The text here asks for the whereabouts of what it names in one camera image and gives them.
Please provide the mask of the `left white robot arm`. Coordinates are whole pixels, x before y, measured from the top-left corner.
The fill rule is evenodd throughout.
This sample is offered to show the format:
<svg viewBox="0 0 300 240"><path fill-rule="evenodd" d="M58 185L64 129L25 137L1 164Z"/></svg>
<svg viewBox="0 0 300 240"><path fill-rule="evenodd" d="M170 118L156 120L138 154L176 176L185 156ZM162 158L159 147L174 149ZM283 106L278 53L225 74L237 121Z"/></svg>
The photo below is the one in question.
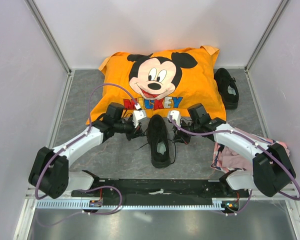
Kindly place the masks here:
<svg viewBox="0 0 300 240"><path fill-rule="evenodd" d="M128 118L123 117L124 107L112 102L95 121L79 135L54 148L38 150L28 182L35 188L37 200L45 197L57 199L67 191L83 191L89 197L96 196L100 185L87 170L70 172L69 168L89 150L105 143L114 134L124 134L128 140L143 136L141 122L147 115L140 105Z"/></svg>

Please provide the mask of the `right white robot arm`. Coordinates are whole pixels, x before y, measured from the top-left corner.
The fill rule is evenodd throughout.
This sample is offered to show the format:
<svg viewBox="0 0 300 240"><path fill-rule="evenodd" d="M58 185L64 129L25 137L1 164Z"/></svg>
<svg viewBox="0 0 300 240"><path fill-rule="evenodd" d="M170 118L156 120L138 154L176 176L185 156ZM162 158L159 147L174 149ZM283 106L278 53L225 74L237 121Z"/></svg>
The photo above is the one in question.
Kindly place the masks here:
<svg viewBox="0 0 300 240"><path fill-rule="evenodd" d="M296 173L283 145L278 142L269 143L254 135L233 128L224 120L211 118L200 103L188 108L190 123L181 120L177 110L168 113L168 120L174 125L177 139L183 137L207 137L213 142L230 148L247 160L252 169L234 169L226 173L219 184L219 191L225 197L232 196L237 190L258 190L267 197L277 193L290 183L296 184Z"/></svg>

